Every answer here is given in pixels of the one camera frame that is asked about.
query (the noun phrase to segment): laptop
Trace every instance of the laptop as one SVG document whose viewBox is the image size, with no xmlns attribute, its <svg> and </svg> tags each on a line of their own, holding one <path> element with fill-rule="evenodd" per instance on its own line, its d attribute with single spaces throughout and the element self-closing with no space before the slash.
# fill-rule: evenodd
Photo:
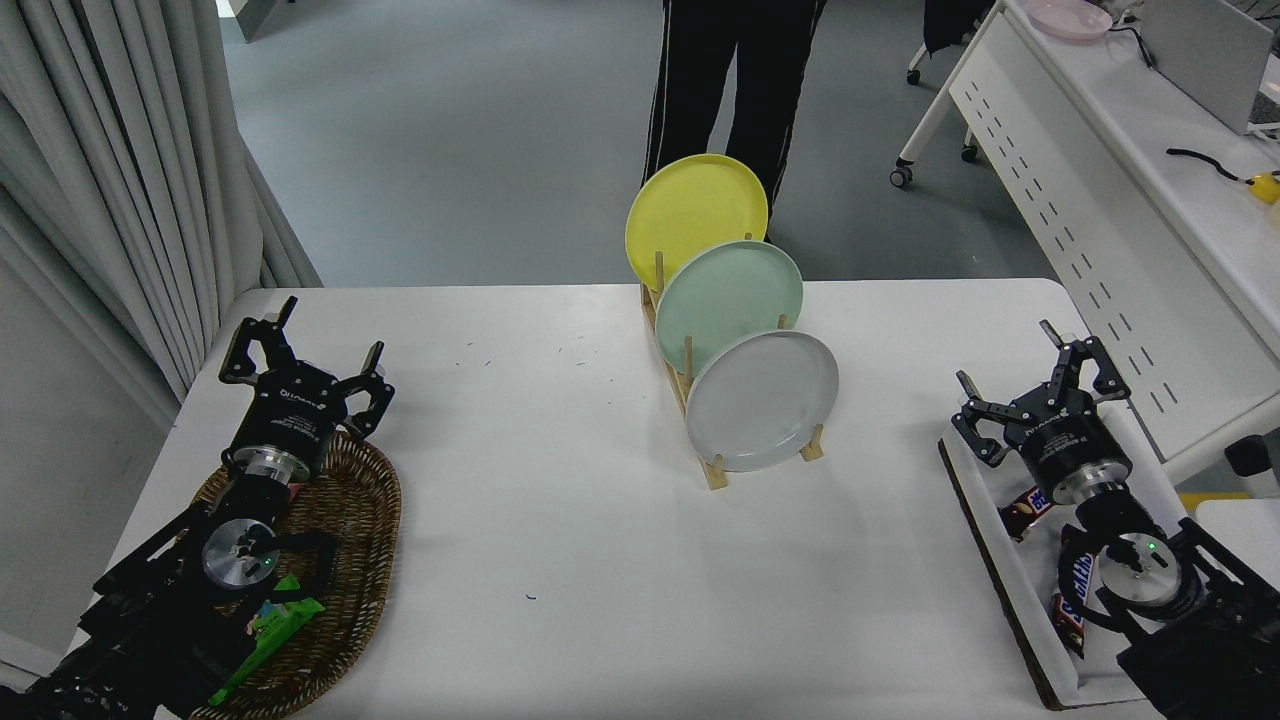
<svg viewBox="0 0 1280 720">
<path fill-rule="evenodd" d="M 1239 135 L 1280 129 L 1280 85 L 1263 85 L 1272 32 L 1226 0 L 1147 0 L 1156 69 Z"/>
</svg>

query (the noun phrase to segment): white tray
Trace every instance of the white tray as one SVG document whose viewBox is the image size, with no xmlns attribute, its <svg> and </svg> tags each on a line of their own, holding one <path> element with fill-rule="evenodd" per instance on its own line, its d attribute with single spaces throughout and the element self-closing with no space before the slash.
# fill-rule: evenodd
<svg viewBox="0 0 1280 720">
<path fill-rule="evenodd" d="M 1160 469 L 1133 413 L 1117 404 L 1103 404 L 1098 415 L 1120 447 L 1133 460 L 1129 486 L 1151 516 L 1170 534 L 1187 512 L 1178 493 Z M 993 432 L 993 425 L 983 428 Z M 1116 655 L 1129 647 L 1119 633 L 1084 625 L 1084 660 L 1069 652 L 1050 623 L 1050 597 L 1057 588 L 1057 557 L 1062 525 L 1075 520 L 1074 507 L 1057 506 L 1039 519 L 1021 543 L 1009 538 L 997 509 L 1032 487 L 1027 466 L 1010 452 L 1000 468 L 979 464 L 955 428 L 938 445 L 942 460 L 969 520 L 1005 616 L 1012 642 L 1023 651 L 1027 669 L 1046 707 L 1064 710 L 1144 700 L 1116 664 Z M 1097 588 L 1094 578 L 1093 588 Z M 1102 610 L 1092 589 L 1089 607 Z"/>
</svg>

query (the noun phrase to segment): pink plate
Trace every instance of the pink plate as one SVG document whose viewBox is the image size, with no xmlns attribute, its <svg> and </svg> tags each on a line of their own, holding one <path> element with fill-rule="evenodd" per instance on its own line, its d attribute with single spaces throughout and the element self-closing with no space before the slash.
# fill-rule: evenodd
<svg viewBox="0 0 1280 720">
<path fill-rule="evenodd" d="M 1111 29 L 1111 15 L 1084 0 L 1028 0 L 1027 15 L 1037 28 L 1071 42 L 1093 42 Z"/>
</svg>

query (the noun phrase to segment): wicker basket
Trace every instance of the wicker basket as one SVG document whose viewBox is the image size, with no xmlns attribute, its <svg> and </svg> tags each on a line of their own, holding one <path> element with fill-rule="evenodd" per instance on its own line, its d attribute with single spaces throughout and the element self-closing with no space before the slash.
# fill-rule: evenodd
<svg viewBox="0 0 1280 720">
<path fill-rule="evenodd" d="M 214 502 L 227 487 L 219 469 L 196 495 Z M 324 470 L 311 480 L 276 532 L 329 532 L 338 541 L 329 592 L 317 598 L 324 612 L 312 618 L 218 707 L 192 717 L 266 720 L 284 717 L 329 691 L 365 651 L 383 615 L 399 528 L 401 495 L 396 469 L 367 442 L 334 433 Z M 312 553 L 282 553 L 276 577 L 293 573 L 303 583 Z"/>
</svg>

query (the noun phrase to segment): snickers bar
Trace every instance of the snickers bar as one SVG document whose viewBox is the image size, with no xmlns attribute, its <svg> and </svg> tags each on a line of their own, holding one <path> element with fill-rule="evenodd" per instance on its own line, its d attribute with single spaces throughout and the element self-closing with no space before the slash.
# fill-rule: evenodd
<svg viewBox="0 0 1280 720">
<path fill-rule="evenodd" d="M 1073 537 L 1083 533 L 1084 530 L 1075 525 L 1062 525 L 1062 547 L 1066 547 Z M 1061 593 L 1053 593 L 1053 597 L 1050 598 L 1050 621 L 1053 624 L 1053 632 L 1057 633 L 1062 644 L 1080 656 L 1082 660 L 1084 659 L 1084 618 L 1075 611 L 1071 603 L 1079 602 L 1083 606 L 1088 601 L 1096 560 L 1096 555 L 1084 553 L 1071 565 L 1071 589 L 1076 597 L 1064 598 Z"/>
<path fill-rule="evenodd" d="M 1000 509 L 1000 520 L 1005 524 L 1005 532 L 1014 538 L 1014 542 L 1023 542 L 1027 530 L 1051 507 L 1053 507 L 1053 502 L 1044 497 L 1038 487 L 1033 486 L 1032 489 L 1018 496 L 1018 500 Z"/>
</svg>

